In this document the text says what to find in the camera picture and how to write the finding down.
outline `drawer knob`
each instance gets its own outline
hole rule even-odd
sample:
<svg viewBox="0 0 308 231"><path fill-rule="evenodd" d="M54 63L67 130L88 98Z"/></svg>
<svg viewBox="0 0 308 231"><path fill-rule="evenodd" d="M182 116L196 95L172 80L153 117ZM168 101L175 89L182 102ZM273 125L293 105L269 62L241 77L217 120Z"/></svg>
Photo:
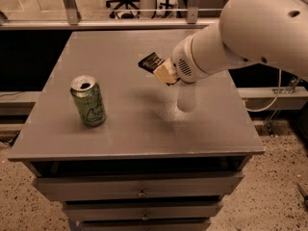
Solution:
<svg viewBox="0 0 308 231"><path fill-rule="evenodd" d="M150 218L146 215L146 213L144 213L144 215L141 218L141 220L150 220Z"/></svg>
<svg viewBox="0 0 308 231"><path fill-rule="evenodd" d="M137 193L137 196L138 196L138 197L146 197L146 193L144 192L144 189L143 189L143 188L141 188L141 192L138 192L138 193Z"/></svg>

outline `metal post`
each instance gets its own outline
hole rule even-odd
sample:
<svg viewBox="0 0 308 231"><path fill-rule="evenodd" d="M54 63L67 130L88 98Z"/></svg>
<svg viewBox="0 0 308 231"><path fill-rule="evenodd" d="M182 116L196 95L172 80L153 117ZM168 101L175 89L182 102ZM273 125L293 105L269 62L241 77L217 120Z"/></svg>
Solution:
<svg viewBox="0 0 308 231"><path fill-rule="evenodd" d="M0 11L0 26L2 26L4 23L6 23L8 20L7 16Z"/></svg>
<svg viewBox="0 0 308 231"><path fill-rule="evenodd" d="M66 9L67 21L70 25L78 24L80 15L78 13L77 5L75 0L64 0L64 6Z"/></svg>
<svg viewBox="0 0 308 231"><path fill-rule="evenodd" d="M196 23L198 18L199 0L188 0L187 8L187 22L190 24Z"/></svg>

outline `can top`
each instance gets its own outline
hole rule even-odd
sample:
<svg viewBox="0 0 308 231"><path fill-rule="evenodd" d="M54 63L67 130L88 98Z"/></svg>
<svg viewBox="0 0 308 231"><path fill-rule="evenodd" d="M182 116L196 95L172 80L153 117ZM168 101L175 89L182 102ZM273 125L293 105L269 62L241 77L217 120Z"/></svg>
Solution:
<svg viewBox="0 0 308 231"><path fill-rule="evenodd" d="M73 79L70 86L76 91L90 90L95 85L95 79L89 75L81 75Z"/></svg>

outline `soda can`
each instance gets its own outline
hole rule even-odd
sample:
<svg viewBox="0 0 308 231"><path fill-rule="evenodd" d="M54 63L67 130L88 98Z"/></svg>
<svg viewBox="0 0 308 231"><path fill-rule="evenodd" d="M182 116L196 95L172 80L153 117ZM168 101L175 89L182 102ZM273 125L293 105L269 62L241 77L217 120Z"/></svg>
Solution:
<svg viewBox="0 0 308 231"><path fill-rule="evenodd" d="M81 75L71 82L70 93L79 112L80 118L88 126L98 126L106 119L100 88L95 79Z"/></svg>

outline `white robotic arm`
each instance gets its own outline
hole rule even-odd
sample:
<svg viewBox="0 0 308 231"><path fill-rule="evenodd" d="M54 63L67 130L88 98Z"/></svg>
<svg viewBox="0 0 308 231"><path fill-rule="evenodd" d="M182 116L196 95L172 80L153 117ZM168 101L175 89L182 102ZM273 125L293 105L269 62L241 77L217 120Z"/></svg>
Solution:
<svg viewBox="0 0 308 231"><path fill-rule="evenodd" d="M256 63L308 81L308 6L299 0L229 0L219 23L178 43L171 61L187 83Z"/></svg>

